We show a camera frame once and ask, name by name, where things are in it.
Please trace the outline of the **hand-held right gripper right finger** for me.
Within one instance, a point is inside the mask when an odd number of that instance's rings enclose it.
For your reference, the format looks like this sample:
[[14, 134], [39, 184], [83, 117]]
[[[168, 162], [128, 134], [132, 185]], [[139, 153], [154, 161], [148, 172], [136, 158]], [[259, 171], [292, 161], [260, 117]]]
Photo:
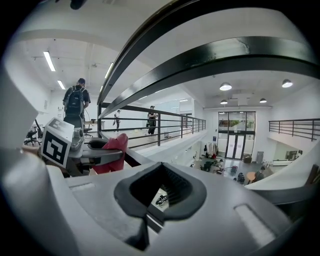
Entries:
[[207, 196], [190, 218], [165, 222], [151, 256], [271, 256], [291, 234], [282, 210], [252, 190], [221, 175], [178, 169], [203, 182]]

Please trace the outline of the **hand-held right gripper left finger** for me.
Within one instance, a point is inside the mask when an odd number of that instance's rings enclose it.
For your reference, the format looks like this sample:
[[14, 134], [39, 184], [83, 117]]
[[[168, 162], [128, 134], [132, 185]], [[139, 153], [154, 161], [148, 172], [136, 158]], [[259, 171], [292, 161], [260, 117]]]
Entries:
[[130, 193], [131, 182], [159, 167], [64, 178], [48, 166], [46, 248], [55, 256], [163, 256], [164, 238], [149, 234], [147, 208]]

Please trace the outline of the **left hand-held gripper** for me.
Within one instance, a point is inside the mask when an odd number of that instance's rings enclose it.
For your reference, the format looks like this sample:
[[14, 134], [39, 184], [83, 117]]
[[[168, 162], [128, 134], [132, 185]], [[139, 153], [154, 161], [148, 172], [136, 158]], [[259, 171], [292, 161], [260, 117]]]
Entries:
[[116, 149], [103, 149], [107, 139], [92, 137], [85, 142], [80, 117], [63, 121], [53, 117], [44, 127], [40, 156], [49, 165], [58, 167], [67, 177], [87, 176], [90, 169], [84, 166], [101, 166], [120, 160], [124, 153]]

